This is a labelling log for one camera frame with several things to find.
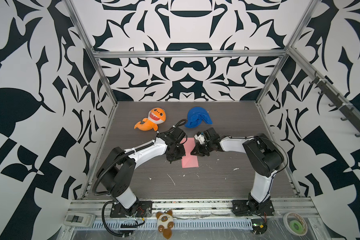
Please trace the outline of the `pink paper sheet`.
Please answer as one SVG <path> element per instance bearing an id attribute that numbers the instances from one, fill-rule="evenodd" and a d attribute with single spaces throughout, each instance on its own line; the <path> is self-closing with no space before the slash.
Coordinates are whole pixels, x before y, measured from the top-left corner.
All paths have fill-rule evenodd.
<path id="1" fill-rule="evenodd" d="M 186 155 L 182 157 L 182 168 L 198 168 L 198 157 L 191 155 L 192 150 L 196 146 L 195 139 L 188 138 L 187 141 L 183 143 L 183 145 L 186 151 Z"/>

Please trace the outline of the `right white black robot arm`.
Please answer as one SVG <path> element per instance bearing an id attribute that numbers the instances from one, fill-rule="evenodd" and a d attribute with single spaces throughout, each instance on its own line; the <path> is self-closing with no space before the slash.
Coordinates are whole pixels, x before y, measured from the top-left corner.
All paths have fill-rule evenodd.
<path id="1" fill-rule="evenodd" d="M 274 178 L 284 162 L 279 149 L 265 134 L 250 137 L 220 137 L 214 128 L 198 132 L 194 136 L 193 156 L 209 156 L 211 152 L 237 152 L 247 155 L 255 171 L 254 184 L 247 200 L 233 200 L 235 216 L 272 216 L 274 206 L 271 188 Z"/>

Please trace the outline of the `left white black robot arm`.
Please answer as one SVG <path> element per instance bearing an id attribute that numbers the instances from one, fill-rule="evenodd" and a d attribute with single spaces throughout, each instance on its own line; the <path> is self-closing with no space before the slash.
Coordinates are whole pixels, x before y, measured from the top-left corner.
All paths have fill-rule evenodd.
<path id="1" fill-rule="evenodd" d="M 101 165 L 92 184 L 92 194 L 109 196 L 124 215 L 133 216 L 139 207 L 139 200 L 130 188 L 136 168 L 147 161 L 165 155 L 167 161 L 180 160 L 186 155 L 183 140 L 186 133 L 179 127 L 156 134 L 145 144 L 131 148 L 114 148 Z"/>

